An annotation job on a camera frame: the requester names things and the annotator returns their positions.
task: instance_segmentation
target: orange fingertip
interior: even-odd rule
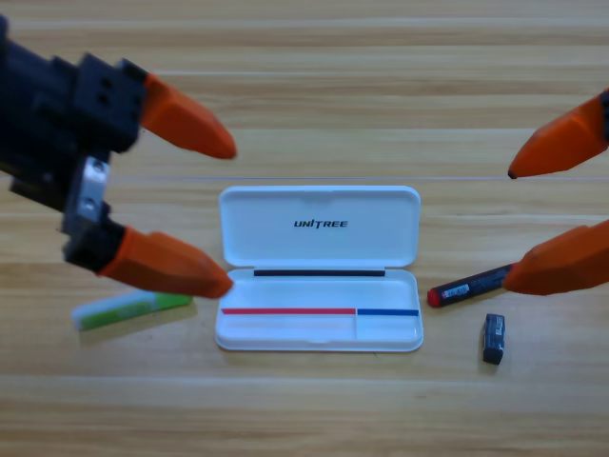
[[[141,288],[205,298],[220,298],[232,280],[207,254],[164,233],[149,235],[126,228],[116,257],[100,276]]]
[[[182,149],[217,159],[237,155],[233,137],[206,107],[149,73],[142,125]]]
[[[509,167],[512,179],[571,169],[609,146],[600,96],[538,129]]]

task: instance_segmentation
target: black strip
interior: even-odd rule
[[[254,276],[384,276],[382,269],[254,269]]]
[[[609,90],[600,95],[605,140],[609,141]]]

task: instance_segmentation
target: table surface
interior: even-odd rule
[[[607,86],[606,0],[4,0],[46,56],[127,57],[213,108],[238,160],[150,133],[113,162],[115,219],[222,259],[233,185],[399,184],[422,197],[425,342],[408,354],[243,353],[217,302],[79,335],[70,310],[126,290],[65,265],[60,216],[0,192],[0,455],[599,456],[609,449],[609,288],[438,284],[606,217],[609,161],[512,182],[516,151]],[[5,188],[9,178],[0,178]],[[506,352],[481,362],[486,312]]]

